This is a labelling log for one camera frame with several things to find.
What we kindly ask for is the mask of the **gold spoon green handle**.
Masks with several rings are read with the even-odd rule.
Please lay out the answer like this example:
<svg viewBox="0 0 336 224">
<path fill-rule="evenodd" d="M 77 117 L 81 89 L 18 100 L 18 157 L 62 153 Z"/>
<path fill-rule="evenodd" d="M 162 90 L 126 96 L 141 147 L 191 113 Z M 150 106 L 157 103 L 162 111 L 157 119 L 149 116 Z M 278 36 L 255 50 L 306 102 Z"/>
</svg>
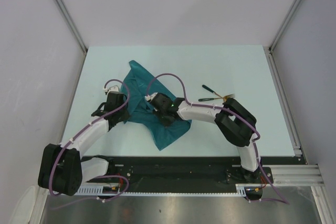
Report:
<svg viewBox="0 0 336 224">
<path fill-rule="evenodd" d="M 207 102 L 207 101 L 214 101 L 214 100 L 222 100 L 222 101 L 226 101 L 227 99 L 225 97 L 222 98 L 201 98 L 198 99 L 199 102 Z"/>
</svg>

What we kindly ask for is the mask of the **teal cloth napkin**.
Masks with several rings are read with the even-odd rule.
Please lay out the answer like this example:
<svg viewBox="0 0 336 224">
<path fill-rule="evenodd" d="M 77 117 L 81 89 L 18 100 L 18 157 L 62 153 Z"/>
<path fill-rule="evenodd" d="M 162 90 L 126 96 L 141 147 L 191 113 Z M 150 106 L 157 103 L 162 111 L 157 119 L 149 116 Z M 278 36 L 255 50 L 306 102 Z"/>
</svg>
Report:
<svg viewBox="0 0 336 224">
<path fill-rule="evenodd" d="M 124 123 L 143 124 L 151 133 L 158 150 L 163 150 L 191 128 L 191 120 L 181 120 L 174 113 L 176 96 L 135 60 L 129 61 L 130 71 L 121 92 L 130 92 L 129 118 Z"/>
</svg>

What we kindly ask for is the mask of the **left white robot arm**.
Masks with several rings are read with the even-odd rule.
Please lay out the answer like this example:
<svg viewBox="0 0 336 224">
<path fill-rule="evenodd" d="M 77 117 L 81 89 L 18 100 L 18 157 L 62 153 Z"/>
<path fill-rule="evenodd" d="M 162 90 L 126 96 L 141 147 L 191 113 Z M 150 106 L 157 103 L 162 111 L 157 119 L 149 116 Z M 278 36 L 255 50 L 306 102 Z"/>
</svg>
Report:
<svg viewBox="0 0 336 224">
<path fill-rule="evenodd" d="M 106 102 L 91 114 L 86 126 L 75 136 L 60 144 L 48 144 L 43 151 L 38 186 L 54 195 L 74 195 L 81 184 L 95 177 L 105 182 L 115 178 L 116 169 L 101 158 L 82 162 L 84 153 L 100 137 L 129 117 L 128 97 L 122 92 L 109 91 Z"/>
</svg>

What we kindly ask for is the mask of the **gold fork green handle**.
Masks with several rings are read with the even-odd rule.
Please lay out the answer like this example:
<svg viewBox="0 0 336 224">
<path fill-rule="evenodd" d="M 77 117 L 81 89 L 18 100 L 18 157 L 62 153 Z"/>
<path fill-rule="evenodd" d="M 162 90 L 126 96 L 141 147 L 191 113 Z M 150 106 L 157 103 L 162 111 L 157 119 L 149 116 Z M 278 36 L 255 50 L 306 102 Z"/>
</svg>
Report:
<svg viewBox="0 0 336 224">
<path fill-rule="evenodd" d="M 218 96 L 219 98 L 228 99 L 228 98 L 234 98 L 235 97 L 234 94 L 228 94 L 228 95 L 225 95 L 225 96 L 221 96 L 216 91 L 214 91 L 213 89 L 211 89 L 210 87 L 208 87 L 204 84 L 202 85 L 202 88 L 204 88 L 205 90 L 209 91 L 210 93 Z"/>
</svg>

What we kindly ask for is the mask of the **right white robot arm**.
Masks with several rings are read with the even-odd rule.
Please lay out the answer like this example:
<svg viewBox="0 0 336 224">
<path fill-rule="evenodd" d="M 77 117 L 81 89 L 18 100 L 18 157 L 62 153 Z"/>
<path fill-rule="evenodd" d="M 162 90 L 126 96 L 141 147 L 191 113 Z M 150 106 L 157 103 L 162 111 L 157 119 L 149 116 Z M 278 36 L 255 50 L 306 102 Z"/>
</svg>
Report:
<svg viewBox="0 0 336 224">
<path fill-rule="evenodd" d="M 238 179 L 254 183 L 261 177 L 261 158 L 255 141 L 260 139 L 256 118 L 238 101 L 228 98 L 222 105 L 188 102 L 185 98 L 171 100 L 162 93 L 145 96 L 154 107 L 155 114 L 164 126 L 175 121 L 196 120 L 217 125 L 224 138 L 237 147 L 240 156 Z"/>
</svg>

